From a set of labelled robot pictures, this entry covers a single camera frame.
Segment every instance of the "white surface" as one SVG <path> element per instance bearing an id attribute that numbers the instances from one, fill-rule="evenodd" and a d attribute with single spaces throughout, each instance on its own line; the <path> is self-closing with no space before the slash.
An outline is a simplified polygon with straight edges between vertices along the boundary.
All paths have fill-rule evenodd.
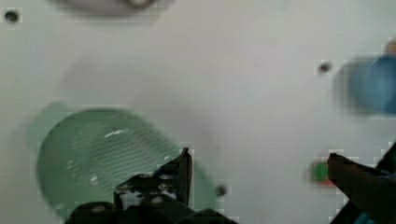
<path id="1" fill-rule="evenodd" d="M 224 213 L 247 224 L 328 223 L 344 197 L 311 186 L 306 166 L 330 148 L 372 164 L 396 138 L 394 119 L 357 116 L 334 97 L 343 64 L 395 35 L 391 0 L 178 0 L 150 26 L 74 17 L 46 0 L 0 7 L 22 14 L 0 24 L 1 223 L 59 223 L 24 140 L 56 101 L 157 120 L 229 184 Z M 321 60 L 333 62 L 327 76 Z"/>

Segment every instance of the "screw hole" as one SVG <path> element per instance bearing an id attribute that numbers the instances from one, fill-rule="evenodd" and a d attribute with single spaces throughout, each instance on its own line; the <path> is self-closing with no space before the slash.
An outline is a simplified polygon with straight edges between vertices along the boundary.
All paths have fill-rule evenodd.
<path id="1" fill-rule="evenodd" d="M 15 10 L 9 10 L 4 15 L 4 18 L 9 23 L 15 23 L 20 19 L 20 14 Z"/>
<path id="2" fill-rule="evenodd" d="M 92 211 L 93 213 L 101 213 L 101 212 L 103 212 L 103 211 L 105 211 L 105 210 L 106 210 L 106 208 L 105 208 L 105 206 L 102 205 L 102 204 L 98 204 L 98 205 L 96 205 L 95 207 L 93 207 L 93 208 L 91 209 L 91 211 Z"/>
<path id="3" fill-rule="evenodd" d="M 227 194 L 227 187 L 224 185 L 220 185 L 216 188 L 216 195 L 218 197 L 222 197 Z"/>
<path id="4" fill-rule="evenodd" d="M 318 71 L 319 71 L 321 74 L 326 74 L 326 73 L 328 73 L 330 70 L 332 70 L 332 64 L 329 63 L 329 62 L 322 63 L 322 64 L 319 66 L 319 68 L 318 68 Z"/>

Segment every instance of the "blue object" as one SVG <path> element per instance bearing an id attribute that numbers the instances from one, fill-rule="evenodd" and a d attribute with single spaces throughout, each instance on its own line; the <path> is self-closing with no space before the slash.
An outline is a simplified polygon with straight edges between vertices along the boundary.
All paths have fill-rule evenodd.
<path id="1" fill-rule="evenodd" d="M 352 73 L 350 88 L 364 107 L 396 113 L 396 55 L 387 54 L 359 65 Z"/>

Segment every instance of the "green dish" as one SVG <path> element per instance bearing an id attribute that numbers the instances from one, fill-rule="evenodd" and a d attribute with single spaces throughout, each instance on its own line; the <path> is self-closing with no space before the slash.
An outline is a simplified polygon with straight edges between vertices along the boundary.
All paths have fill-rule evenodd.
<path id="1" fill-rule="evenodd" d="M 58 123 L 45 138 L 37 179 L 61 217 L 83 203 L 112 202 L 114 188 L 149 174 L 181 147 L 143 118 L 111 109 L 87 110 Z"/>

